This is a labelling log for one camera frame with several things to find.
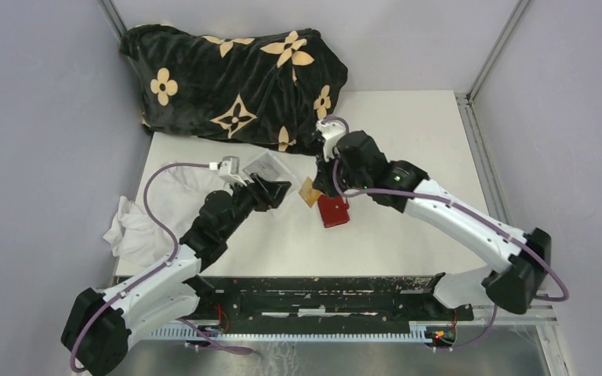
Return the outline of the yellow credit card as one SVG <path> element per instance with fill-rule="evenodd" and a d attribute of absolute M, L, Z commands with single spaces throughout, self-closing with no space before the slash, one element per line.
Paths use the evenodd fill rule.
<path fill-rule="evenodd" d="M 322 195 L 320 190 L 314 188 L 314 181 L 310 177 L 306 177 L 298 191 L 299 196 L 309 208 L 312 208 Z"/>

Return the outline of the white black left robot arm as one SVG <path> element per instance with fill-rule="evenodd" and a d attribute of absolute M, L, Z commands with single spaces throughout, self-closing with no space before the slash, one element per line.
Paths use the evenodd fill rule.
<path fill-rule="evenodd" d="M 229 237 L 253 213 L 278 208 L 292 184 L 256 174 L 231 192 L 212 191 L 172 251 L 126 281 L 103 291 L 87 288 L 71 308 L 61 335 L 72 371 L 106 375 L 140 340 L 192 313 L 203 319 L 216 306 L 201 271 L 227 250 Z"/>

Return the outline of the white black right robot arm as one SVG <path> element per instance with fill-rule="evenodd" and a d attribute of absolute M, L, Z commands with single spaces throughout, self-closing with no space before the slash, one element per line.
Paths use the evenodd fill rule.
<path fill-rule="evenodd" d="M 390 161 L 363 131 L 316 131 L 314 188 L 329 197 L 367 195 L 376 204 L 422 220 L 458 241 L 484 262 L 446 273 L 421 299 L 423 313 L 440 320 L 461 305 L 488 298 L 522 315 L 539 298 L 549 275 L 552 237 L 540 228 L 527 233 L 461 201 L 427 172 L 408 161 Z"/>

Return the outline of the red leather card holder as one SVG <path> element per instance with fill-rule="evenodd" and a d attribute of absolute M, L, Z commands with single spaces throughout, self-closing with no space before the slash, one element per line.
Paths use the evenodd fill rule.
<path fill-rule="evenodd" d="M 325 229 L 347 224 L 350 221 L 349 202 L 344 197 L 321 195 L 317 200 L 321 221 Z"/>

